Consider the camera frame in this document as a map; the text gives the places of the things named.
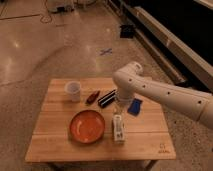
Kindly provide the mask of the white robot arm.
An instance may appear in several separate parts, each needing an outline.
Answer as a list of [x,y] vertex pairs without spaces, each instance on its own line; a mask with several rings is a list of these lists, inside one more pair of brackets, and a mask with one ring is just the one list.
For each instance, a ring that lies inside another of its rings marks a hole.
[[116,98],[128,104],[140,94],[213,130],[213,94],[146,79],[142,66],[130,62],[113,74]]

